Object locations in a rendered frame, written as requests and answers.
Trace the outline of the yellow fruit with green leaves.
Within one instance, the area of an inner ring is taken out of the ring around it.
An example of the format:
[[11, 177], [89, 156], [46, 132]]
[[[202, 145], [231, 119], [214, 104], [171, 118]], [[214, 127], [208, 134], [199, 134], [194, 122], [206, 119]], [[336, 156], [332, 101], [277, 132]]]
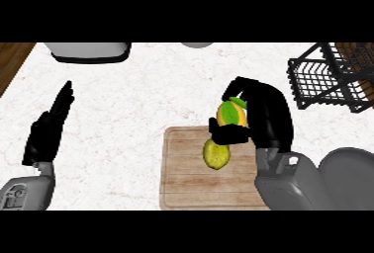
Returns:
[[228, 101], [225, 101], [216, 112], [216, 120], [221, 126], [239, 125], [248, 127], [248, 104], [246, 102], [237, 98], [231, 97]]

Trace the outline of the pale wooden cutting board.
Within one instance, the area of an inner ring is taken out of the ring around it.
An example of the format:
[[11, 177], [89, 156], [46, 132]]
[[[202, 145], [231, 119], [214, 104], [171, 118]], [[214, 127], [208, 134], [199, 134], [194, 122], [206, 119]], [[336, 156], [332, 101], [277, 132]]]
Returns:
[[160, 207], [163, 210], [262, 210], [270, 208], [255, 187], [256, 148], [252, 141], [230, 147], [222, 169], [208, 167], [206, 126], [172, 126], [165, 133]]

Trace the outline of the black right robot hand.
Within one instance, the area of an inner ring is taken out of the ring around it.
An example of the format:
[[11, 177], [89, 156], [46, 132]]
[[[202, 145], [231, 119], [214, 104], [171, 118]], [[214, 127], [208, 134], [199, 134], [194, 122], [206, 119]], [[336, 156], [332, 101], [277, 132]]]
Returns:
[[280, 153], [292, 151], [295, 125], [289, 103], [283, 92], [256, 79], [237, 77], [224, 92], [222, 100], [240, 95], [248, 103], [249, 126], [221, 126], [218, 119], [209, 119], [209, 132], [216, 144], [237, 144], [253, 140], [258, 148], [279, 148]]

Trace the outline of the olive yellow oval fruit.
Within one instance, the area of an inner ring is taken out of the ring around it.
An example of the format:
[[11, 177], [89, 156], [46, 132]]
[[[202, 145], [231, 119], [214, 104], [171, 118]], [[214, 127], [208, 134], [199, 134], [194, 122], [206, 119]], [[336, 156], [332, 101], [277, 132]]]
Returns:
[[212, 139], [209, 139], [203, 147], [203, 160], [206, 166], [215, 170], [219, 170], [228, 164], [230, 158], [230, 146], [219, 145]]

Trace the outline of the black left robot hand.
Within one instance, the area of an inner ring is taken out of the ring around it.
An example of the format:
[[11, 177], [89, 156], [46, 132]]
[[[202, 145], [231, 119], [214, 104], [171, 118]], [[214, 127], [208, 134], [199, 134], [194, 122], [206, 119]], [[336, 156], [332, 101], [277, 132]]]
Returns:
[[63, 126], [73, 101], [72, 82], [67, 81], [52, 108], [42, 113], [32, 124], [32, 133], [23, 158], [26, 166], [33, 166], [38, 162], [52, 162], [57, 158], [63, 140]]

